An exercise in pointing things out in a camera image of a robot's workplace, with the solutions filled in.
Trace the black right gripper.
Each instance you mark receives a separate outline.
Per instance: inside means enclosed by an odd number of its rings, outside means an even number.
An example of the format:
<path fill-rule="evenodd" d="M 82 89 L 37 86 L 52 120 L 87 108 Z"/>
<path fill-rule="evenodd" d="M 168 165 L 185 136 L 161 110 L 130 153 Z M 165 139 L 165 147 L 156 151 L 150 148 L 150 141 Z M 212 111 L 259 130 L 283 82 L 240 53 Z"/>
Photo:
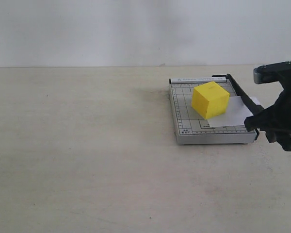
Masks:
<path fill-rule="evenodd" d="M 271 108 L 249 108 L 252 116 L 244 120 L 247 131 L 272 130 L 276 136 L 291 136 L 291 89 L 285 88 Z"/>

